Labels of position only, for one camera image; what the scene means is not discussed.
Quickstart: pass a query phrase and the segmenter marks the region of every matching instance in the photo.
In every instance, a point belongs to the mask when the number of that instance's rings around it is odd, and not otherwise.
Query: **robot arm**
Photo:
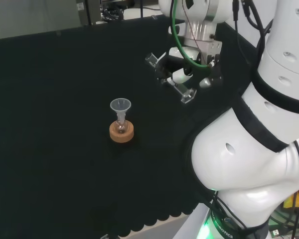
[[[176,18],[185,20],[184,45],[196,48],[206,64],[212,63],[212,68],[219,67],[217,56],[221,42],[214,40],[216,24],[232,15],[232,0],[178,2]],[[169,16],[171,0],[159,0],[159,5]],[[179,68],[171,72],[166,81],[174,87],[182,85],[190,79],[190,75],[184,77],[182,71]],[[278,1],[272,33],[258,73],[272,89],[299,101],[299,0]],[[252,83],[242,101],[245,111],[251,111],[250,115],[288,146],[280,152],[270,150],[246,130],[246,125],[230,109],[197,136],[192,148],[192,165],[202,184],[219,191],[223,205],[245,224],[235,219],[237,226],[261,226],[262,232],[256,233],[257,238],[270,239],[263,225],[273,210],[299,189],[299,153],[291,144],[295,140],[299,142],[299,113],[272,104]],[[229,234],[214,218],[209,216],[206,224],[214,239],[228,238]]]
[[[215,40],[217,23],[226,21],[231,15],[231,0],[178,0],[176,18],[185,20],[178,24],[178,37],[184,37],[183,50],[193,61],[208,64],[210,75],[199,86],[209,88],[223,81],[220,71],[222,42]],[[160,0],[161,11],[169,16],[171,0]],[[187,89],[183,83],[192,77],[191,65],[177,47],[171,48],[159,59],[153,54],[146,61],[155,68],[157,79],[167,82],[182,95],[181,101],[188,103],[196,95],[196,89]]]

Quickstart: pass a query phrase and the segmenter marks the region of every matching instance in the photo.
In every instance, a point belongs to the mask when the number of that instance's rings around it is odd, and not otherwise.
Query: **funnel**
[[[115,124],[115,130],[118,133],[125,133],[129,129],[129,124],[125,120],[125,113],[131,107],[131,102],[128,99],[118,98],[111,102],[110,107],[118,116]]]

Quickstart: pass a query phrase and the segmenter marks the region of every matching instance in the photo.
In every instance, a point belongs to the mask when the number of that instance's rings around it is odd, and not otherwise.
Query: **black cloth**
[[[144,18],[0,40],[0,239],[126,236],[199,202],[185,151],[249,83],[234,31],[218,26],[224,84],[184,105],[144,63],[174,43]],[[243,46],[250,54],[254,49]],[[190,84],[198,87],[203,75]],[[110,140],[115,98],[134,139]]]

